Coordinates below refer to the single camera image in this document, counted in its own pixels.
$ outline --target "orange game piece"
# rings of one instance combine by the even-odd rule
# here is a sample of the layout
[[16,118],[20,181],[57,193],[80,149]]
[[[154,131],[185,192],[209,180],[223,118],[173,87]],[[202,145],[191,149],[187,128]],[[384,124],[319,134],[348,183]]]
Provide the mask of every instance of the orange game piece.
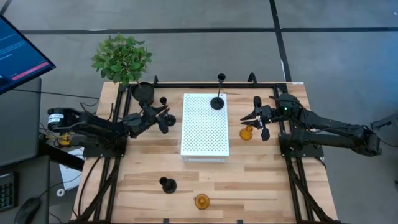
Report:
[[247,126],[241,130],[239,135],[243,140],[248,141],[253,138],[253,128],[251,126]]
[[209,199],[209,197],[207,197],[207,195],[205,195],[205,194],[199,194],[199,195],[195,198],[195,205],[196,205],[197,208],[199,208],[200,210],[206,209],[206,208],[209,207],[209,205],[210,205],[210,199]]

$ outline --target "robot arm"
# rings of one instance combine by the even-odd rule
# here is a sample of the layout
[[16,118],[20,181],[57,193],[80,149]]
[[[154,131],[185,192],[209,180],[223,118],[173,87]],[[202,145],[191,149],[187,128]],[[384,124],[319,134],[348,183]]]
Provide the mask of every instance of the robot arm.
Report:
[[138,135],[158,123],[162,133],[169,131],[166,125],[167,106],[155,108],[143,106],[143,115],[129,114],[117,123],[107,121],[89,112],[79,112],[73,108],[51,108],[48,110],[48,129],[57,133],[76,132],[85,136],[94,136],[114,142],[128,136],[136,138]]
[[[352,125],[319,117],[312,111],[306,110],[300,101],[287,93],[276,98],[276,108],[269,105],[262,106],[261,99],[254,97],[254,111],[241,119],[241,124],[262,129],[262,140],[269,139],[266,124],[290,120],[294,129],[290,134],[281,134],[280,141],[288,141],[296,145],[318,144],[325,146],[345,147],[364,156],[381,154],[380,139],[374,132],[363,125]],[[326,131],[330,134],[317,134]]]

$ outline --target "monitor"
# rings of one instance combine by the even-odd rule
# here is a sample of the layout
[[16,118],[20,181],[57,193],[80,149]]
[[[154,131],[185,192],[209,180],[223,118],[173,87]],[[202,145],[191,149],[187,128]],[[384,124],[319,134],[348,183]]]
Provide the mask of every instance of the monitor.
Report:
[[55,65],[0,15],[0,94],[55,69]]

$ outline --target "green plant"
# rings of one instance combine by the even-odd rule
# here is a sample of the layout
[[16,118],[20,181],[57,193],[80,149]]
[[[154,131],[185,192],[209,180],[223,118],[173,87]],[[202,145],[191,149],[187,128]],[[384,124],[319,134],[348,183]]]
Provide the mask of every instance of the green plant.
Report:
[[97,53],[91,58],[92,67],[101,70],[101,77],[108,78],[114,83],[121,82],[128,85],[130,81],[140,79],[142,73],[147,72],[147,64],[152,63],[152,53],[141,46],[144,41],[136,41],[118,34],[115,38],[108,37],[99,44]]

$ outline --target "white box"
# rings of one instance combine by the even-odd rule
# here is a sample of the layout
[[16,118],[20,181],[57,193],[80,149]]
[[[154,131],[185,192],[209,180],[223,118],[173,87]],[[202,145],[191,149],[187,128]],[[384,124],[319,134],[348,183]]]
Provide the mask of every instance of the white box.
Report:
[[214,110],[217,94],[184,94],[181,156],[185,162],[226,162],[229,157],[226,94],[224,107]]

